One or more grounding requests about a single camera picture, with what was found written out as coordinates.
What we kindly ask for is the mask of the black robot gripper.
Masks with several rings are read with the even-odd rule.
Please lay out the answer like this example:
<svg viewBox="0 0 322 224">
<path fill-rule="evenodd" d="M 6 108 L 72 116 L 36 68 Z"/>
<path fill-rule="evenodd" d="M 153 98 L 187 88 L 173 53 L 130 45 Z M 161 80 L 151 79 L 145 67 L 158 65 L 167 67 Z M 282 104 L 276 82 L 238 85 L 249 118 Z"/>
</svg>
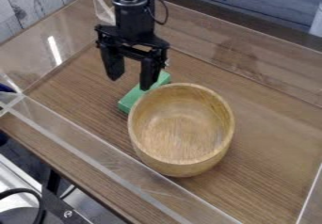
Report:
<svg viewBox="0 0 322 224">
<path fill-rule="evenodd" d="M 155 34 L 155 0 L 113 0 L 115 22 L 99 24 L 97 47 L 107 76 L 117 81 L 125 74 L 125 58 L 141 61 L 139 88 L 146 91 L 159 80 L 170 43 Z"/>
</svg>

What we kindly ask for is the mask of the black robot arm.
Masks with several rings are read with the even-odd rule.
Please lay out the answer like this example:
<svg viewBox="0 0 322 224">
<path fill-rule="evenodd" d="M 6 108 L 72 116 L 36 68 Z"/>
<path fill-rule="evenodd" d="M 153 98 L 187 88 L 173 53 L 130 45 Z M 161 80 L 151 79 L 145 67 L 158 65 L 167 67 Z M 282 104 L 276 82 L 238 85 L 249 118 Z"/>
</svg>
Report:
<svg viewBox="0 0 322 224">
<path fill-rule="evenodd" d="M 149 90 L 166 67 L 170 43 L 155 34 L 155 0 L 113 0 L 117 24 L 95 27 L 97 47 L 111 80 L 125 74 L 125 58 L 141 62 L 139 88 Z"/>
</svg>

